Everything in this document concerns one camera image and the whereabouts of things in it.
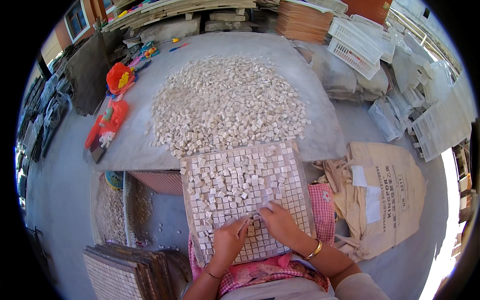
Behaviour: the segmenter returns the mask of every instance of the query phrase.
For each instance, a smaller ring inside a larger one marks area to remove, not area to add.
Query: left hand
[[[248,216],[243,216],[238,220],[231,218],[222,227],[215,230],[215,254],[207,266],[212,275],[222,277],[235,260],[245,244],[249,224]]]

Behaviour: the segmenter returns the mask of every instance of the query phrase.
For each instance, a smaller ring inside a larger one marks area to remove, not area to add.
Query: bracelet
[[[303,259],[306,261],[309,261],[310,259],[315,257],[318,254],[318,252],[320,252],[320,250],[322,249],[322,241],[319,239],[315,239],[315,240],[318,242],[317,249],[315,249],[315,251],[313,251],[309,256],[303,257]]]
[[[205,270],[205,273],[209,274],[211,277],[215,278],[215,279],[222,279],[222,277],[217,277],[217,276],[213,276],[208,270],[207,270],[207,265],[204,267],[204,270]]]

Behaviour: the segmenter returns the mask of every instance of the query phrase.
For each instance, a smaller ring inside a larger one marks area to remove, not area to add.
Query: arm
[[[279,242],[298,252],[303,257],[317,249],[318,242],[301,231],[290,212],[280,205],[269,202],[268,208],[258,210],[268,232]],[[324,276],[330,279],[333,288],[347,276],[361,273],[360,268],[340,250],[327,244],[309,262]]]
[[[221,228],[215,230],[215,254],[210,263],[205,266],[205,270],[187,290],[182,298],[183,300],[200,298],[214,300],[216,298],[221,277],[233,263],[245,243],[249,221],[248,216],[241,217],[238,220],[231,218]]]

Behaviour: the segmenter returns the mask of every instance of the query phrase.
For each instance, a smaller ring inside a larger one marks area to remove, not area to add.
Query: hand
[[[304,256],[316,249],[318,242],[298,228],[288,210],[274,202],[265,206],[257,211],[272,237]]]
[[[208,271],[216,277],[222,277],[245,244],[250,218],[230,218],[214,232],[215,254],[208,264]]]

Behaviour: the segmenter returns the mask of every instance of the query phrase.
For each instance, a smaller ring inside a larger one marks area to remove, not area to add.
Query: pink checkered cloth
[[[330,246],[333,246],[335,239],[335,217],[334,209],[332,205],[332,191],[330,186],[324,183],[318,183],[315,185],[308,185],[308,192],[312,200],[312,211],[313,219],[315,221],[315,230],[317,231],[317,238],[323,243],[327,243]],[[189,250],[189,259],[190,266],[192,267],[193,280],[196,280],[200,273],[203,271],[203,268],[199,267],[197,264],[197,258],[195,256],[195,251],[192,247],[192,239],[189,236],[188,238],[188,250]],[[291,253],[278,255],[278,260],[282,261],[282,256],[289,258]],[[225,272],[222,280],[220,281],[220,286],[218,287],[217,298],[221,298],[226,293],[233,291],[234,289],[247,287],[254,284],[292,278],[292,277],[303,277],[309,280],[315,281],[325,291],[328,291],[328,285],[330,281],[327,277],[322,274],[304,266],[302,263],[297,261],[289,261],[286,267],[281,267],[278,265],[263,264],[267,260],[260,260],[255,262],[257,265],[257,272],[255,277],[252,277],[252,273],[242,274],[242,271],[236,271],[237,277],[228,270]],[[245,278],[251,278],[248,282],[245,282]]]

